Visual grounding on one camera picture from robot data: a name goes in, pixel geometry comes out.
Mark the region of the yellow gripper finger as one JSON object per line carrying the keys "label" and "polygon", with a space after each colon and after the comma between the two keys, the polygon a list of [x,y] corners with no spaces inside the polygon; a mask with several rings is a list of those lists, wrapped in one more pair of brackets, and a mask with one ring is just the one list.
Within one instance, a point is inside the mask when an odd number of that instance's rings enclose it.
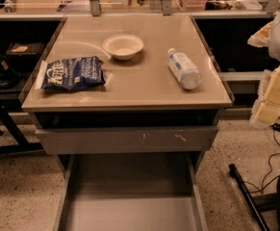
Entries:
{"label": "yellow gripper finger", "polygon": [[250,124],[255,128],[268,128],[280,117],[280,65],[273,71],[265,70],[258,88]]}
{"label": "yellow gripper finger", "polygon": [[272,22],[267,23],[264,27],[262,27],[259,31],[257,31],[247,40],[247,44],[258,48],[268,47],[270,40],[271,25]]}

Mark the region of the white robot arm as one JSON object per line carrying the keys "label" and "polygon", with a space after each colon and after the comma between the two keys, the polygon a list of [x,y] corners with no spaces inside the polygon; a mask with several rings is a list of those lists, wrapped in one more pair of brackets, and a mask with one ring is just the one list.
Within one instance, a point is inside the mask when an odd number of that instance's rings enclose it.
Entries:
{"label": "white robot arm", "polygon": [[[268,54],[280,63],[280,12],[274,19],[252,35],[247,43],[266,47]],[[258,129],[273,125],[280,117],[280,65],[274,70],[265,70],[258,87],[250,124]]]}

